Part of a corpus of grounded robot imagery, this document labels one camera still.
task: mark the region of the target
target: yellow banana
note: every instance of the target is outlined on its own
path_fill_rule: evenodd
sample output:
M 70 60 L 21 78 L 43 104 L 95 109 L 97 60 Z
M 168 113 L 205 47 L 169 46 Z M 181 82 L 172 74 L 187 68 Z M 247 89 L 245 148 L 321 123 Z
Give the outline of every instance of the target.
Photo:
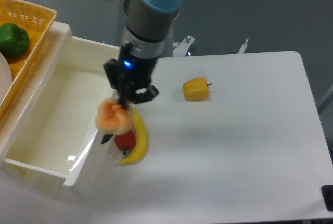
M 136 144 L 128 157 L 120 160 L 121 165 L 138 163 L 144 158 L 148 150 L 149 140 L 144 121 L 139 112 L 133 108 L 133 126 L 136 134 Z

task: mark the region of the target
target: white plastic bin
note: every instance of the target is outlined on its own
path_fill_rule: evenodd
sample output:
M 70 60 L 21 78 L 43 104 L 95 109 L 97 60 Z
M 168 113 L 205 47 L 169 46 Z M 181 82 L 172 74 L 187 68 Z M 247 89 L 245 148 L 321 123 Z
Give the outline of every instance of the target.
M 12 140 L 3 162 L 6 171 L 44 194 L 53 195 L 62 184 L 86 192 L 107 149 L 99 141 L 94 145 L 101 139 L 94 123 L 97 105 L 113 91 L 103 63 L 117 54 L 114 46 L 70 39 Z

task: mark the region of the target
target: yellow basket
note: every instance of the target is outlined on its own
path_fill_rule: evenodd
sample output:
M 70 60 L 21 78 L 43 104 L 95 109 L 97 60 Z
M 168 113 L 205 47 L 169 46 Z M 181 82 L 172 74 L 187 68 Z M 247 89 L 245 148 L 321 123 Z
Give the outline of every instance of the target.
M 0 25 L 15 23 L 29 35 L 28 51 L 9 63 L 12 84 L 0 104 L 0 117 L 8 108 L 23 82 L 29 78 L 30 68 L 36 61 L 37 51 L 43 44 L 46 32 L 55 20 L 57 12 L 23 0 L 0 0 Z

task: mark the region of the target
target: green bell pepper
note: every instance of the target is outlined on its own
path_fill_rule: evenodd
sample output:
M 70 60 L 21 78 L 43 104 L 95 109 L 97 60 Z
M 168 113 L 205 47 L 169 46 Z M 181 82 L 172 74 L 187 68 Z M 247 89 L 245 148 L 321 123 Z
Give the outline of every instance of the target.
M 7 58 L 23 55 L 29 48 L 29 35 L 14 23 L 0 26 L 0 53 Z

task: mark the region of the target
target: blue led light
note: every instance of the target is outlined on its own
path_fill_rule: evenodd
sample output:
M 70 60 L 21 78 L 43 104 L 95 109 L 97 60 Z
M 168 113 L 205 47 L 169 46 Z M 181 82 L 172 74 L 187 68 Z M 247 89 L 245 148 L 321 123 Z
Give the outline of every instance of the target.
M 125 65 L 125 67 L 127 67 L 127 68 L 131 68 L 132 67 L 132 63 L 130 63 L 129 61 L 123 61 L 123 63 L 124 63 L 124 65 Z

